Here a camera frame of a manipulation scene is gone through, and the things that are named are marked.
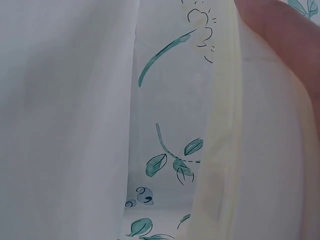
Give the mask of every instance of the leaf print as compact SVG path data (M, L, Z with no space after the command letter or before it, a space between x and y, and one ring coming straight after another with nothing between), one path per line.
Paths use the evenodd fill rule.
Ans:
M190 218L190 216L191 216L191 214L185 215L185 216L180 220L180 223L179 223L179 225L178 225L178 227L177 227L176 229L179 229L180 225L181 225L184 221L188 220L188 219Z
M151 232L153 223L150 218L141 218L131 223L131 233L126 234L128 237L145 236Z
M309 11L309 18L311 18L313 15L316 15L319 12L316 0L307 0L307 5Z
M136 199L140 203L143 203L144 205L154 204L153 193L149 188L141 186L141 187L138 187L135 191L138 193Z
M170 240L175 239L173 236L166 235L166 234L156 234L153 236L141 236L139 239L142 240Z
M134 200L134 199L130 199L130 200L128 200L128 201L125 202L125 206L126 206L127 208L133 208L133 207L135 207L136 205L137 205L137 201Z
M184 155L191 155L196 151L200 150L204 146L204 141L200 138L193 140L192 142L188 143L187 146L184 148Z
M160 171L167 163L167 154L160 154L151 158L146 163L145 174L149 177L153 177L158 171Z
M192 177L192 182L195 180L195 174L185 165L183 161L175 159L173 161L173 169L176 171L176 177L182 185L184 185L183 182L186 181L186 176Z
M308 15L305 8L302 6L302 4L298 0L288 0L288 4L294 9L296 9L303 16Z

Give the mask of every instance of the white fabric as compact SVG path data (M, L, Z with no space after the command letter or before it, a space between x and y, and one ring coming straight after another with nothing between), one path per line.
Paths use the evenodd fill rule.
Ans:
M138 6L1 1L1 239L118 237Z
M232 0L0 6L0 239L319 239L310 106Z

